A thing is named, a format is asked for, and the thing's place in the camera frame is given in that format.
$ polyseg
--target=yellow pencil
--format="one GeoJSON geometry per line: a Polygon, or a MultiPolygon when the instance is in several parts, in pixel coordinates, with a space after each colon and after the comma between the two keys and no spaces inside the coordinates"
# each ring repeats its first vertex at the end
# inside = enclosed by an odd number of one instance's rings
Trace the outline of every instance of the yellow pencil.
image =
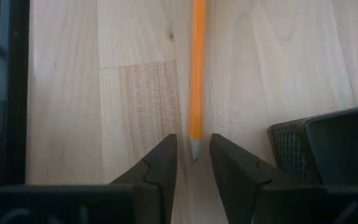
{"type": "Polygon", "coordinates": [[[193,54],[191,69],[190,143],[196,161],[203,139],[205,0],[193,2],[193,54]]]}

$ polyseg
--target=pencil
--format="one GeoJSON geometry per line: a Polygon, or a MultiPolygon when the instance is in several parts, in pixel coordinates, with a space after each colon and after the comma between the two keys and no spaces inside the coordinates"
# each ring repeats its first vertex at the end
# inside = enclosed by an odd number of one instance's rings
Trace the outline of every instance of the pencil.
{"type": "Polygon", "coordinates": [[[205,0],[193,0],[193,53],[190,99],[190,144],[197,161],[203,138],[205,0]]]}

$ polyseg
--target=black frame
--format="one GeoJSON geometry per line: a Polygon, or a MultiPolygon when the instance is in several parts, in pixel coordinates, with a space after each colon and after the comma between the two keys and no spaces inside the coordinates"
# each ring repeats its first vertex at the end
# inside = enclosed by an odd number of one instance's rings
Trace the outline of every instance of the black frame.
{"type": "Polygon", "coordinates": [[[25,182],[29,17],[29,0],[0,0],[0,187],[25,182]]]}

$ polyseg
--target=pencil tip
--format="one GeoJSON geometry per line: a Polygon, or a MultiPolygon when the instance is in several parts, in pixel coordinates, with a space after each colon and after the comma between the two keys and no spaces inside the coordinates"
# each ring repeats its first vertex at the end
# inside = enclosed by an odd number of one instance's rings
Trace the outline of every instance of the pencil tip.
{"type": "Polygon", "coordinates": [[[193,155],[193,160],[198,160],[198,154],[200,153],[201,149],[201,140],[199,139],[190,139],[191,144],[191,153],[193,155]]]}

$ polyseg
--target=wooden surface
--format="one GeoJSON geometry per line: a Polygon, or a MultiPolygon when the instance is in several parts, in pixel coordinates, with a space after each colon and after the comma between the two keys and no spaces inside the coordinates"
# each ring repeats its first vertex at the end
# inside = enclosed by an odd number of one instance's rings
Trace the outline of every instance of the wooden surface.
{"type": "Polygon", "coordinates": [[[27,181],[107,183],[179,135],[173,223],[226,223],[207,149],[358,106],[358,1],[209,0],[205,148],[188,130],[192,0],[33,0],[27,181]]]}

